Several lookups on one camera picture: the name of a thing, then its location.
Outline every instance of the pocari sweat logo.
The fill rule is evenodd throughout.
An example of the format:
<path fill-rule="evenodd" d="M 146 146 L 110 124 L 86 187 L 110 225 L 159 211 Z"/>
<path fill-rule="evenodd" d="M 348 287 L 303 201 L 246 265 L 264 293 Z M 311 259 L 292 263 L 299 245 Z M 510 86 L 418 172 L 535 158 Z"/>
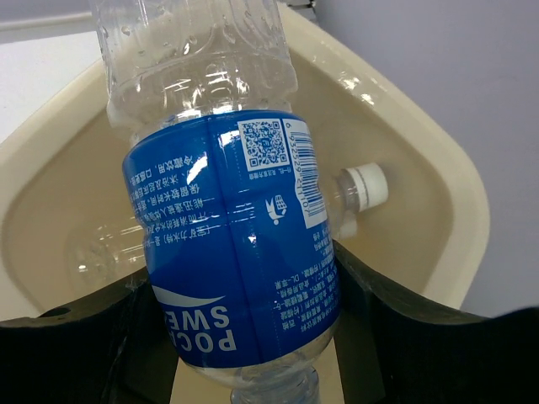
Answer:
<path fill-rule="evenodd" d="M 226 329 L 230 324 L 225 314 L 228 312 L 227 308 L 209 307 L 225 296 L 200 299 L 157 286 L 153 286 L 153 291 L 157 301 L 162 305 L 184 309 L 165 311 L 165 321 L 174 347 L 181 348 L 185 352 L 191 352 L 196 348 L 204 354 L 212 352 L 216 347 L 224 352 L 236 350 L 232 330 Z"/>

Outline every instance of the white wall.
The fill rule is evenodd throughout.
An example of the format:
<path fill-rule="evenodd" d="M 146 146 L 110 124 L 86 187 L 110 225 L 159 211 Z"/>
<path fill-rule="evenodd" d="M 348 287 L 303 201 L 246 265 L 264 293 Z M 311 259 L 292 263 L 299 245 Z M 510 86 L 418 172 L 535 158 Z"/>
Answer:
<path fill-rule="evenodd" d="M 464 310 L 539 304 L 539 2 L 318 0 L 318 22 L 468 152 L 492 229 Z"/>

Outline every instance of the upside-down bottle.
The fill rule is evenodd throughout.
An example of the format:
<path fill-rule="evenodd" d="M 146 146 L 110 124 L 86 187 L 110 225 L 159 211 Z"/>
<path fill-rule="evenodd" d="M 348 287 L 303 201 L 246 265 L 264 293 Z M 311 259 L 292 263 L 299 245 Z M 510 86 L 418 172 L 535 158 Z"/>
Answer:
<path fill-rule="evenodd" d="M 92 0 L 152 287 L 234 403 L 316 403 L 339 283 L 275 0 Z"/>

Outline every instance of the pocari sweat bottle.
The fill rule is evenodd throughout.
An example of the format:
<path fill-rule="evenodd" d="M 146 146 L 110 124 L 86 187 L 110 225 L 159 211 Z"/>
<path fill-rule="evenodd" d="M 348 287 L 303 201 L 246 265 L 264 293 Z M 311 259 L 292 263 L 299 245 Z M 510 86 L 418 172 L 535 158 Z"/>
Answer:
<path fill-rule="evenodd" d="M 179 356 L 233 402 L 318 402 L 339 284 L 275 0 L 93 0 L 93 15 Z"/>

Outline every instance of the beige plastic basin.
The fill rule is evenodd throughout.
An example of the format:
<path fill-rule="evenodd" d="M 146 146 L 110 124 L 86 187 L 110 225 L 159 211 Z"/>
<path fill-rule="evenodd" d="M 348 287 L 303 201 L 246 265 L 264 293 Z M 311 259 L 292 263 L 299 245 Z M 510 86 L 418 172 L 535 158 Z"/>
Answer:
<path fill-rule="evenodd" d="M 463 150 L 378 72 L 313 24 L 281 9 L 322 170 L 378 162 L 390 198 L 362 214 L 345 246 L 375 270 L 458 307 L 487 244 L 488 203 Z M 77 298 L 65 265 L 67 234 L 98 215 L 130 214 L 97 62 L 0 149 L 0 319 L 33 316 Z M 323 402 L 343 402 L 334 349 L 318 361 Z M 183 403 L 227 402 L 229 391 L 184 365 Z"/>

